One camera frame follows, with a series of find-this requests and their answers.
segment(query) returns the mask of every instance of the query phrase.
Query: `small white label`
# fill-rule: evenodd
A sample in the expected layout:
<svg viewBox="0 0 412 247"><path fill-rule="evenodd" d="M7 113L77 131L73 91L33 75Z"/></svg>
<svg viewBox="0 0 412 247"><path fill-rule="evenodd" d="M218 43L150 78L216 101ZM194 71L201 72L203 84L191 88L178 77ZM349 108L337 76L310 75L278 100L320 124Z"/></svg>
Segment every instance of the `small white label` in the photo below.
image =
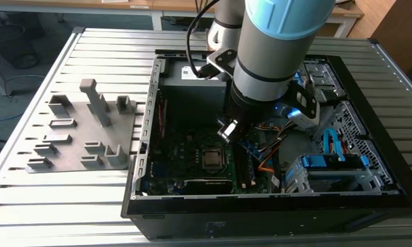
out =
<svg viewBox="0 0 412 247"><path fill-rule="evenodd" d="M191 72L191 69L189 66L185 66L181 68L181 80L203 80L203 78L197 78Z"/></svg>
<svg viewBox="0 0 412 247"><path fill-rule="evenodd" d="M129 5L131 9L149 9L149 6Z"/></svg>
<svg viewBox="0 0 412 247"><path fill-rule="evenodd" d="M278 188L280 187L280 180L274 177L274 175L272 176L270 181L274 184L274 186Z"/></svg>

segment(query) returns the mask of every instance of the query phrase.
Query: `aluminum extrusion table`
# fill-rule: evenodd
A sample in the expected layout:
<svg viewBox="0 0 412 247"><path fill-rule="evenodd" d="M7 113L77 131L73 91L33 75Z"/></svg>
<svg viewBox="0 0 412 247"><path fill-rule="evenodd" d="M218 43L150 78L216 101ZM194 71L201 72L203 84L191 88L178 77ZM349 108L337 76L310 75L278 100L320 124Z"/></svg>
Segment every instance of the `aluminum extrusion table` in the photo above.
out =
<svg viewBox="0 0 412 247"><path fill-rule="evenodd" d="M203 33L191 36L193 49L206 49L205 38ZM138 102L130 139L133 158L153 51L183 47L183 32L75 28L0 154L0 246L338 246L338 242L341 246L412 246L412 217L389 219L350 234L149 242L131 222L119 217L125 170L41 174L23 171L51 117L46 101L54 94L66 94L71 101L85 100L78 89L82 78L97 80L97 91L106 100L127 95ZM342 57L412 168L412 83L382 49L368 40L325 38L314 40L310 53Z"/></svg>

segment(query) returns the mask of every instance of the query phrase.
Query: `open computer tower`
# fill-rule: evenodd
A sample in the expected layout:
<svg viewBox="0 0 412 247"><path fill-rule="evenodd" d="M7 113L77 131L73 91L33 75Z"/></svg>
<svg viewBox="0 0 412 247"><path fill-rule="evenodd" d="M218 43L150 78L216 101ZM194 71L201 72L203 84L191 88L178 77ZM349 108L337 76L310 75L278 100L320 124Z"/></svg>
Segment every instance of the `open computer tower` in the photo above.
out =
<svg viewBox="0 0 412 247"><path fill-rule="evenodd" d="M262 170L250 148L284 127L281 113L226 145L216 120L229 84L194 78L181 51L155 54L121 212L146 238L341 233L412 214L412 171L340 57L306 56L294 80L312 81L320 123L288 132Z"/></svg>

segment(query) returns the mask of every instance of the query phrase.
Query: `motherboard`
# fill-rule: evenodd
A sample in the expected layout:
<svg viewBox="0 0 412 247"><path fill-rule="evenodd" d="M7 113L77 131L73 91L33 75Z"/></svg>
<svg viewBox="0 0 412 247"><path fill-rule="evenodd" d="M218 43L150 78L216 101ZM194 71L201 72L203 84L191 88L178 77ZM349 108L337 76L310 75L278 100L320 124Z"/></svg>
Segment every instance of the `motherboard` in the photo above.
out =
<svg viewBox="0 0 412 247"><path fill-rule="evenodd" d="M216 129L170 131L158 146L145 184L149 195L269 192L266 174L254 174L256 160L238 145L225 144Z"/></svg>

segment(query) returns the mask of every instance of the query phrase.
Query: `wire bundle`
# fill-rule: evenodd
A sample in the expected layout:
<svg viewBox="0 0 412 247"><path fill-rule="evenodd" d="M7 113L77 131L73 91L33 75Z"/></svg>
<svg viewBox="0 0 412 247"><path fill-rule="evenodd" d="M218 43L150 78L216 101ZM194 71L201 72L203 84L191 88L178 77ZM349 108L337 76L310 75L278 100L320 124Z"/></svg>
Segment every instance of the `wire bundle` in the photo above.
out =
<svg viewBox="0 0 412 247"><path fill-rule="evenodd" d="M274 173L274 170L270 169L270 168L265 168L264 165L265 165L266 161L270 159L270 157L274 155L277 150L280 149L281 144L282 144L282 140L286 136L288 131L290 131L294 127L296 127L296 124L292 121L289 121L281 129L276 126L273 127L273 130L277 131L274 142L270 145L268 145L266 147L264 147L262 149L258 150L262 153L266 153L266 151L270 150L266 158L264 159L264 161L261 162L261 164L258 166L260 171L268 171L268 172ZM265 128L269 129L269 127L264 127L264 125L260 125L260 128L262 130L265 130Z"/></svg>

